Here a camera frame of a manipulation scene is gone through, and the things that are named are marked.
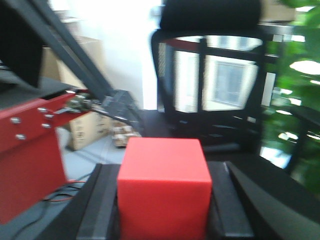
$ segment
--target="red block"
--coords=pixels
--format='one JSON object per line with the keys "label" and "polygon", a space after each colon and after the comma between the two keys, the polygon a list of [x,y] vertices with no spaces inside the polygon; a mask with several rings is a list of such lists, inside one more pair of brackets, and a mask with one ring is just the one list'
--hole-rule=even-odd
{"label": "red block", "polygon": [[131,138],[118,175],[122,240],[203,240],[212,180],[197,139]]}

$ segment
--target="leaf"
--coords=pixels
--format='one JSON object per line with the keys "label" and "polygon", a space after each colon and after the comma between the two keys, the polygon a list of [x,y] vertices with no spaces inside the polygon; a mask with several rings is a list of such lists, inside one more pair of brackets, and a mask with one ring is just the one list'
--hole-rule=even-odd
{"label": "leaf", "polygon": [[311,28],[318,28],[320,26],[320,6],[316,6],[305,13],[305,24]]}
{"label": "leaf", "polygon": [[305,49],[314,60],[320,59],[320,29],[305,29]]}
{"label": "leaf", "polygon": [[314,6],[319,3],[317,0],[280,0],[290,8],[301,8],[305,6]]}

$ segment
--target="metal bolt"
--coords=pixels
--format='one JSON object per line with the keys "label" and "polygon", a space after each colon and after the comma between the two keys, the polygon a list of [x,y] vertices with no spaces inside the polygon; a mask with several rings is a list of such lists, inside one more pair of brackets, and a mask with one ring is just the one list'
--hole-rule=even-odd
{"label": "metal bolt", "polygon": [[53,119],[55,115],[53,114],[46,114],[44,115],[46,119]]}
{"label": "metal bolt", "polygon": [[44,128],[44,129],[50,129],[51,128],[51,125],[49,123],[42,123],[41,126]]}
{"label": "metal bolt", "polygon": [[12,117],[10,118],[11,123],[13,124],[20,124],[21,123],[21,118],[20,117]]}
{"label": "metal bolt", "polygon": [[21,140],[21,141],[27,139],[26,135],[24,135],[24,134],[16,134],[15,138],[18,139],[18,140]]}
{"label": "metal bolt", "polygon": [[48,112],[48,109],[46,109],[45,107],[38,107],[38,111],[42,114],[46,114]]}

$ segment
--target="black metal bar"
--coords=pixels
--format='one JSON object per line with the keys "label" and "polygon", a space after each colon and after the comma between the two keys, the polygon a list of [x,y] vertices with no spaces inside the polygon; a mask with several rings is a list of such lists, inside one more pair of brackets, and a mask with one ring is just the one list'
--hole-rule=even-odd
{"label": "black metal bar", "polygon": [[76,240],[110,240],[116,218],[118,164],[102,165]]}
{"label": "black metal bar", "polygon": [[207,55],[214,55],[218,57],[230,58],[230,59],[241,59],[247,61],[258,61],[260,55],[254,51],[242,51],[233,49],[224,49],[219,47],[208,47],[206,49]]}
{"label": "black metal bar", "polygon": [[50,26],[54,27],[59,36],[68,44],[70,49],[76,54],[83,65],[93,75],[94,80],[105,91],[108,96],[112,95],[112,87],[107,82],[105,77],[93,64],[86,52],[81,48],[79,43],[74,39],[66,26],[60,21],[58,16],[51,10],[46,1],[43,0],[30,0],[44,19],[46,19]]}
{"label": "black metal bar", "polygon": [[[208,235],[211,237],[216,231],[221,237],[210,239],[254,239],[255,234],[233,185],[226,163],[209,161],[207,164],[212,178],[211,204],[216,206],[216,214],[218,214],[218,218],[213,213],[208,219]],[[221,229],[215,230],[217,226],[221,226]]]}
{"label": "black metal bar", "polygon": [[206,70],[206,54],[207,54],[207,39],[205,37],[200,39],[199,43],[199,69],[198,69],[198,91],[197,91],[197,111],[198,113],[203,110],[202,98],[204,88],[204,78]]}
{"label": "black metal bar", "polygon": [[49,47],[63,60],[63,62],[73,71],[73,73],[84,83],[88,90],[101,102],[105,99],[105,91],[97,85],[90,72],[85,70],[84,65],[74,54],[71,55],[68,46],[62,45],[57,34],[44,21],[33,6],[27,0],[11,1],[4,0],[8,6],[16,12],[30,25],[30,27],[48,44]]}

